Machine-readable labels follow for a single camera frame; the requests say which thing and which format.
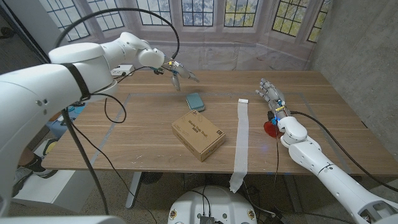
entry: brown box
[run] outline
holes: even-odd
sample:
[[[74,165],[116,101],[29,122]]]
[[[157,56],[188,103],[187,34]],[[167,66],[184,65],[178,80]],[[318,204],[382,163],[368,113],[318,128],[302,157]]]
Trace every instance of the brown box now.
[[[193,110],[172,123],[173,134],[203,162],[225,142],[225,133]]]

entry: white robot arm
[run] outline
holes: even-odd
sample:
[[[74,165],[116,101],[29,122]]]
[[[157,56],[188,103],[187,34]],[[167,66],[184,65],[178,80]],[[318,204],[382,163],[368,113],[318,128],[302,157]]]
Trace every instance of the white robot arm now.
[[[168,59],[135,35],[123,32],[105,44],[70,44],[49,53],[52,64],[0,75],[0,217],[7,215],[14,172],[23,149],[57,112],[76,101],[96,101],[118,90],[110,70],[134,58],[154,69],[169,67],[173,77],[198,81],[180,63]]]
[[[398,223],[398,204],[372,194],[329,160],[320,145],[307,135],[307,130],[285,106],[285,98],[272,83],[262,79],[256,90],[269,105],[284,135],[282,144],[290,157],[316,175],[331,194],[345,207],[356,223]]]

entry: window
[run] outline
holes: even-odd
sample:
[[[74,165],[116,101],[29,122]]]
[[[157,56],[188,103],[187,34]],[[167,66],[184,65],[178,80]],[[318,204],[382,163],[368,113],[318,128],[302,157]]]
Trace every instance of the window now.
[[[326,15],[328,14],[329,6],[330,6],[330,0],[324,0],[321,10],[318,13],[318,17],[312,27],[311,34],[308,37],[309,41],[314,43],[317,42],[319,33],[321,32],[322,29],[323,21],[325,21]]]
[[[309,0],[281,0],[272,30],[295,37],[299,32]]]
[[[214,0],[182,0],[184,26],[213,26]]]
[[[40,3],[61,31],[81,18],[72,0],[40,0]],[[67,34],[67,40],[70,42],[89,35],[86,25],[81,23]]]
[[[172,22],[169,0],[137,0],[137,4],[138,8],[154,12],[165,18],[170,23]],[[158,17],[148,13],[140,12],[140,16],[142,25],[167,25],[167,23]]]
[[[88,0],[88,4],[93,12],[117,8],[114,0]],[[104,13],[96,16],[96,19],[102,31],[124,26],[119,12]]]
[[[227,0],[225,27],[252,27],[258,0]]]

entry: white paper strip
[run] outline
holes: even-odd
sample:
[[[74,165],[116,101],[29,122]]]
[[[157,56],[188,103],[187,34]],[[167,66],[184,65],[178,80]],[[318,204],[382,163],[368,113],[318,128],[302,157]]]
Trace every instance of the white paper strip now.
[[[236,193],[243,183],[243,178],[248,172],[248,147],[249,147],[249,118],[248,100],[239,99],[238,103],[238,133],[236,134],[236,150],[234,173],[229,180],[229,189]]]

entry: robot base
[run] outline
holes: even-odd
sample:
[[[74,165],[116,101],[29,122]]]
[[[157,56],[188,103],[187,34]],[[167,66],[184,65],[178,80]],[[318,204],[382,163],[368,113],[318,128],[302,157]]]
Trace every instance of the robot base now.
[[[203,193],[204,187],[193,190]],[[234,194],[226,187],[215,185],[206,186],[205,196],[210,202],[211,217],[214,221],[224,224],[255,224],[256,214],[251,204],[240,194]],[[205,216],[209,217],[209,205],[205,201]],[[168,224],[210,223],[212,218],[204,218],[202,195],[189,191],[183,194],[172,205],[169,213]]]

